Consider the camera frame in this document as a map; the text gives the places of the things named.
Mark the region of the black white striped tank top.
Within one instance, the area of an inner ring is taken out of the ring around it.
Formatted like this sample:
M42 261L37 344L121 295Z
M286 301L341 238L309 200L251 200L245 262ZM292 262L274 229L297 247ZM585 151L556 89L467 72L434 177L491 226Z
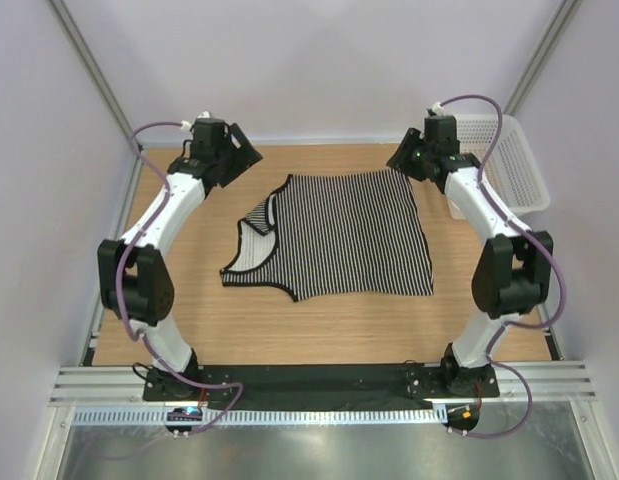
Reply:
M237 223L224 286L273 287L295 302L376 292L430 296L433 266L412 184L393 169L289 175Z

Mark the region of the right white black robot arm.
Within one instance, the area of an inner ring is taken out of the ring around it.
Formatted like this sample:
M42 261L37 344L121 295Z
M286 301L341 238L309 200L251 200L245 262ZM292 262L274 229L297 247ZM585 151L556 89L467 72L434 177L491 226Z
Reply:
M405 134L388 166L429 180L474 228L482 252L471 281L477 308L440 364L441 387L453 396L483 391L493 373L492 354L505 333L548 296L553 239L520 224L484 175L484 164L463 152L453 115L430 113L423 130Z

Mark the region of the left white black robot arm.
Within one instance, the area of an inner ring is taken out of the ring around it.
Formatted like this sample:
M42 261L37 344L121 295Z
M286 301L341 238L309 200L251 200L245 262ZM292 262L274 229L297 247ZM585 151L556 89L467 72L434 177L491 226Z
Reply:
M97 263L103 307L118 317L131 341L145 346L154 372L166 378L167 389L188 400L211 387L201 381L195 351L176 325L175 287L166 256L208 194L229 185L262 156L238 124L207 112L173 125L190 136L167 169L141 152L137 138L130 139L134 155L158 176L161 188L120 238L100 243Z

